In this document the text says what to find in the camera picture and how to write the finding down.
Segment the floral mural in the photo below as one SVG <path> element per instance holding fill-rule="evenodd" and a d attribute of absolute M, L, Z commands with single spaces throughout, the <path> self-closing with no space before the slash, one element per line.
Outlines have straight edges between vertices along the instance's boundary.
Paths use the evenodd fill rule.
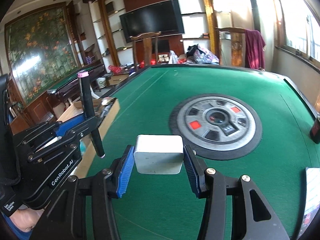
<path fill-rule="evenodd" d="M 5 36 L 12 75 L 27 105 L 78 68 L 63 7 L 23 17 L 5 27 Z"/>

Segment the wooden chair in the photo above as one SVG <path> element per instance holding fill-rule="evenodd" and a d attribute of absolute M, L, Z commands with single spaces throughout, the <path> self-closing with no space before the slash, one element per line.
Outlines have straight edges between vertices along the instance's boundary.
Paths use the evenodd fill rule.
<path fill-rule="evenodd" d="M 155 54 L 156 54 L 156 61 L 158 61 L 158 36 L 161 34 L 161 32 L 157 33 L 141 33 L 137 36 L 131 36 L 132 40 L 132 47 L 133 47 L 133 60 L 134 60 L 134 67 L 137 71 L 137 46 L 136 42 L 138 40 L 142 40 L 143 42 L 143 51 L 144 51 L 144 65 L 148 66 L 150 65 L 150 60 L 152 58 L 152 40 L 151 38 L 155 38 Z"/>
<path fill-rule="evenodd" d="M 243 39 L 243 34 L 245 33 L 245 29 L 243 28 L 214 28 L 218 33 L 218 37 L 220 36 L 220 32 L 230 32 L 231 34 L 231 65 L 237 67 L 245 66 L 245 39 Z M 220 64 L 223 64 L 222 56 L 221 56 L 221 39 L 219 39 L 219 55 L 218 58 L 220 60 Z"/>

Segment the wooden drawer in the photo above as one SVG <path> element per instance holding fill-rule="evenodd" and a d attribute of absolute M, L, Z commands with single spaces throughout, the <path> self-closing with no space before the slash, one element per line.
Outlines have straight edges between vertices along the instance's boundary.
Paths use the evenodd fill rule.
<path fill-rule="evenodd" d="M 114 86 L 125 80 L 129 74 L 122 74 L 122 75 L 116 75 L 111 76 L 111 79 L 108 80 L 110 86 Z"/>

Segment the blue gripper pad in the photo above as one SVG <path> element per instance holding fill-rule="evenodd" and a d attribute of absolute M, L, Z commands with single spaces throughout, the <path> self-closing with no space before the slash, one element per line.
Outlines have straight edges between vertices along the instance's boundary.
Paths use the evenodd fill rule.
<path fill-rule="evenodd" d="M 57 136 L 64 136 L 66 134 L 66 131 L 69 129 L 72 129 L 73 127 L 75 127 L 76 125 L 78 125 L 81 122 L 84 122 L 85 118 L 84 118 L 84 114 L 79 114 L 65 122 L 63 122 L 58 130 L 56 131 L 56 135 Z"/>
<path fill-rule="evenodd" d="M 116 194 L 119 198 L 121 198 L 127 190 L 131 171 L 134 165 L 133 152 L 134 147 L 128 145 L 118 165 L 118 167 L 120 167 L 120 170 L 118 170 L 117 168 L 114 174 L 114 176 L 117 176 Z"/>
<path fill-rule="evenodd" d="M 198 159 L 192 148 L 189 145 L 185 145 L 183 148 L 184 158 L 183 163 L 186 168 L 187 176 L 191 186 L 192 192 L 197 198 L 206 197 L 207 187 L 205 184 L 204 170 L 206 164 L 204 160 Z"/>

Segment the red button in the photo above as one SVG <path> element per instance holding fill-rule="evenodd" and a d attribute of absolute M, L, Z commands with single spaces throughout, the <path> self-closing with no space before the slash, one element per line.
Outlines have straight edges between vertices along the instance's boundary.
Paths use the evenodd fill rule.
<path fill-rule="evenodd" d="M 190 124 L 190 126 L 191 126 L 191 128 L 192 128 L 193 130 L 198 129 L 198 128 L 201 127 L 201 124 L 200 124 L 198 121 L 192 121 L 192 122 L 189 123 L 189 124 Z"/>
<path fill-rule="evenodd" d="M 238 107 L 236 107 L 236 106 L 232 107 L 231 110 L 234 111 L 235 113 L 239 113 L 239 112 L 241 111 L 241 110 L 240 110 Z"/>

